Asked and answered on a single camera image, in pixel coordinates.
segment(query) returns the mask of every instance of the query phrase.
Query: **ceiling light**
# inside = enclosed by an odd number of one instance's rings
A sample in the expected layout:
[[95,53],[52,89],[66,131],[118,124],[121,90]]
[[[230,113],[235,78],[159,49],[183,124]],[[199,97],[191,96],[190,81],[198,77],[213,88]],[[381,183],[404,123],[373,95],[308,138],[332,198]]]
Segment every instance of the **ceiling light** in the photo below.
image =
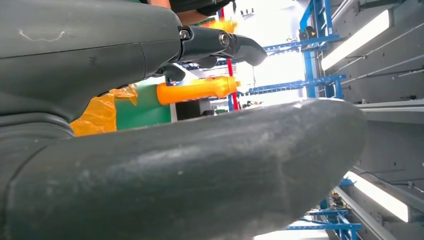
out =
[[322,69],[325,71],[331,68],[355,50],[368,43],[373,38],[390,27],[389,10],[380,13],[376,18],[357,31],[353,36],[344,41],[338,48],[331,52],[321,61]]
[[405,203],[399,201],[392,195],[381,190],[379,187],[376,187],[374,184],[351,171],[348,171],[344,177],[350,179],[357,189],[370,197],[372,200],[376,201],[383,208],[387,209],[389,212],[400,218],[405,223],[408,222],[409,210]]

